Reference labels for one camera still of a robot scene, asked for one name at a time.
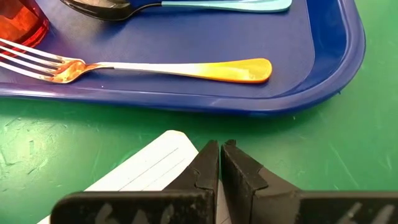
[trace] green tabletop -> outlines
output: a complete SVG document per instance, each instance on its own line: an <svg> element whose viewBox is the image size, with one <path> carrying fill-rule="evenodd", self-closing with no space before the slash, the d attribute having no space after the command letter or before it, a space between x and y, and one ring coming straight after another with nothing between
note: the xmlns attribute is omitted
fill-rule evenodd
<svg viewBox="0 0 398 224"><path fill-rule="evenodd" d="M36 223L168 129L201 149L237 139L303 189L398 190L398 1L357 0L367 37L355 79L294 116L246 118L0 99L0 223Z"/></svg>

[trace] fork handle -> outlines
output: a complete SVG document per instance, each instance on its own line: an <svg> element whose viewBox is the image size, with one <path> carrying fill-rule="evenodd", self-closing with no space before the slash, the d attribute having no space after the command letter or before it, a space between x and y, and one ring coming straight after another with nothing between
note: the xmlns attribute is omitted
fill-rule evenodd
<svg viewBox="0 0 398 224"><path fill-rule="evenodd" d="M266 81L272 72L270 61L264 58L217 63L97 63L102 68L167 73L195 78L206 78L224 82L260 83Z"/></svg>

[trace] spoon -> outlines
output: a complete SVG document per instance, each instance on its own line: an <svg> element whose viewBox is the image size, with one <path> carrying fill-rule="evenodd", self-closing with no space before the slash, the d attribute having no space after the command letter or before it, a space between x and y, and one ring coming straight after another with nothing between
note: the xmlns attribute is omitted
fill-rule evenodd
<svg viewBox="0 0 398 224"><path fill-rule="evenodd" d="M126 0L61 0L72 9L97 19L122 21L148 7L196 7L241 12L281 12L292 0L162 1L133 7Z"/></svg>

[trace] tableware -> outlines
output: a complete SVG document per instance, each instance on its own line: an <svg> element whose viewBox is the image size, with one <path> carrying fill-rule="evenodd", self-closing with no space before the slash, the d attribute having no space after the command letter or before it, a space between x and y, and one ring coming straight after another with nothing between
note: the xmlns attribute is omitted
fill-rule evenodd
<svg viewBox="0 0 398 224"><path fill-rule="evenodd" d="M52 31L36 49L86 61L222 62L267 58L257 85L158 73L97 70L49 85L0 68L0 95L208 113L281 114L321 103L355 76L365 35L353 0L294 0L286 13L162 9L109 23L38 0Z"/></svg>
<svg viewBox="0 0 398 224"><path fill-rule="evenodd" d="M121 21L149 7L195 7L241 12L280 12L292 0L161 1L133 6L125 0L61 0L72 9L97 19Z"/></svg>
<svg viewBox="0 0 398 224"><path fill-rule="evenodd" d="M266 81L272 72L270 61L264 58L254 58L248 60L239 60L234 62L218 62L218 63L185 63L185 64L151 64L151 63L115 63L115 62L98 62L86 64L79 58L68 58L59 55L49 54L41 50L16 44L8 40L0 38L0 42L25 50L28 53L35 54L31 56L11 50L7 47L0 49L8 51L24 59L36 62L35 64L13 58L0 53L3 57L11 62L31 68L34 71L25 70L8 63L0 62L0 67L10 69L14 72L36 78L38 80L53 83L70 83L81 77L83 74L96 69L121 69L142 72L160 72L174 75L183 75L195 78L206 78L210 80L218 80L224 82L236 83L260 83Z"/></svg>
<svg viewBox="0 0 398 224"><path fill-rule="evenodd" d="M0 38L34 47L48 31L49 20L35 0L0 0L0 29Z"/></svg>

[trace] cutlery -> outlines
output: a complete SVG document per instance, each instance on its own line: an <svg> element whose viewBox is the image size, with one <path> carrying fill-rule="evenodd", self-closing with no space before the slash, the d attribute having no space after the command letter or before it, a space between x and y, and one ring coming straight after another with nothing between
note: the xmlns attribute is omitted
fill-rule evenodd
<svg viewBox="0 0 398 224"><path fill-rule="evenodd" d="M126 0L61 0L72 9L97 19L121 21L149 7L197 7L241 12L280 12L292 0L162 1L133 6Z"/></svg>
<svg viewBox="0 0 398 224"><path fill-rule="evenodd" d="M0 61L0 67L4 67L28 77L52 83L70 83L81 77L83 74L100 68L166 73L236 83L261 83L266 81L272 72L270 61L264 58L217 63L155 64L99 62L86 64L79 58L68 58L50 54L4 39L0 39L0 43L41 56L41 58L34 57L0 45L1 50L19 56L20 58L27 59L27 61L21 60L17 57L11 57L4 53L0 53L0 58L2 57L8 61L22 65L23 67L31 68L37 72L31 72L30 70L16 67L10 63L2 61Z"/></svg>

